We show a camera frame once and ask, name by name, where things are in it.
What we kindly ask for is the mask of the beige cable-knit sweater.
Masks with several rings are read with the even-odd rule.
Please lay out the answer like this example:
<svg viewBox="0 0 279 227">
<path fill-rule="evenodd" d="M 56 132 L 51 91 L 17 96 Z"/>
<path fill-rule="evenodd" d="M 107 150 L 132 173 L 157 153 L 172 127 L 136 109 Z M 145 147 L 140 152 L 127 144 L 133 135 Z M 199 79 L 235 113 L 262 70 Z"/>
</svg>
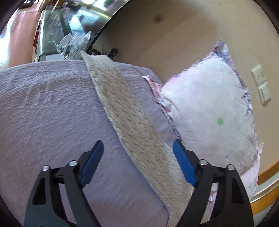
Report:
<svg viewBox="0 0 279 227">
<path fill-rule="evenodd" d="M 191 186 L 173 150 L 161 140 L 116 64 L 105 55 L 84 51 L 80 55 L 126 153 L 164 203 L 167 226 L 176 226 L 190 200 Z"/>
</svg>

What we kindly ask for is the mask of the wooden headboard cabinet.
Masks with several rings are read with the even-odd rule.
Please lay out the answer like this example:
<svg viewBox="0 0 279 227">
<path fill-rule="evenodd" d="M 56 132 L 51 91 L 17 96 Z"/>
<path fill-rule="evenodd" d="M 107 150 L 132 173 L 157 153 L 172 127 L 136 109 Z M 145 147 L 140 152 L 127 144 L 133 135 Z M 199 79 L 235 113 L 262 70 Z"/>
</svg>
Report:
<svg viewBox="0 0 279 227">
<path fill-rule="evenodd" d="M 260 172 L 256 194 L 251 201 L 254 225 L 267 215 L 278 197 L 278 160 Z"/>
</svg>

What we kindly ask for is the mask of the lavender bed sheet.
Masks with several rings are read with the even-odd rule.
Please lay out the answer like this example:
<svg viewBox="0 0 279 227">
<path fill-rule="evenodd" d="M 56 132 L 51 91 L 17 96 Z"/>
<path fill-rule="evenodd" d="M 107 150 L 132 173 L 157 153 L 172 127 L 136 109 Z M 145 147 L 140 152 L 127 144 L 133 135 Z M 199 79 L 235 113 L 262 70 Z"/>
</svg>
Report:
<svg viewBox="0 0 279 227">
<path fill-rule="evenodd" d="M 104 144 L 84 188 L 102 226 L 166 226 L 167 209 L 126 154 L 83 61 L 44 61 L 1 71 L 1 196 L 24 222 L 45 165 L 62 167 Z"/>
</svg>

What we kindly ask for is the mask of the white floral pillow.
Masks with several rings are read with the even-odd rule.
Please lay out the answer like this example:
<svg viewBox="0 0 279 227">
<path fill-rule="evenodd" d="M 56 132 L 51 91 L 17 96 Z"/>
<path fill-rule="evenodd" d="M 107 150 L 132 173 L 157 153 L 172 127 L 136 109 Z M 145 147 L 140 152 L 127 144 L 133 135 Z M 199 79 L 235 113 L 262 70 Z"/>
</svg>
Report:
<svg viewBox="0 0 279 227">
<path fill-rule="evenodd" d="M 156 94 L 187 150 L 215 166 L 232 164 L 240 174 L 253 165 L 258 152 L 250 94 L 224 41 Z"/>
</svg>

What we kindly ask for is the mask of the cluttered glass desk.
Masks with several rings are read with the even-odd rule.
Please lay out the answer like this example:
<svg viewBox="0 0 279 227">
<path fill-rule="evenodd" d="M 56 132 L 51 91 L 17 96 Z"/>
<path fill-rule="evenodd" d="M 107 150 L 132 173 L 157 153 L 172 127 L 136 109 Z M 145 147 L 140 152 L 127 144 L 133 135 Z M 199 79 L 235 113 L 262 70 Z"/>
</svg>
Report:
<svg viewBox="0 0 279 227">
<path fill-rule="evenodd" d="M 58 54 L 58 44 L 68 34 L 89 34 L 85 50 L 91 53 L 93 44 L 116 15 L 130 1 L 64 1 L 62 6 L 43 10 L 36 42 L 35 61 Z"/>
</svg>

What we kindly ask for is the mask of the beige wall switch plate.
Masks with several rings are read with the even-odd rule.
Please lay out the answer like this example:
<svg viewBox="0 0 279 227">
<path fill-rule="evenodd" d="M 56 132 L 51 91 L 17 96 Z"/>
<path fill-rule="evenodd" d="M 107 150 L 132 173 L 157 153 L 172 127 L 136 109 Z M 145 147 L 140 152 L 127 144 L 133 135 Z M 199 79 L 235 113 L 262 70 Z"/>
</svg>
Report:
<svg viewBox="0 0 279 227">
<path fill-rule="evenodd" d="M 257 85 L 262 105 L 265 105 L 271 100 L 270 89 L 268 82 L 263 74 L 262 66 L 258 64 L 251 70 L 255 84 Z"/>
</svg>

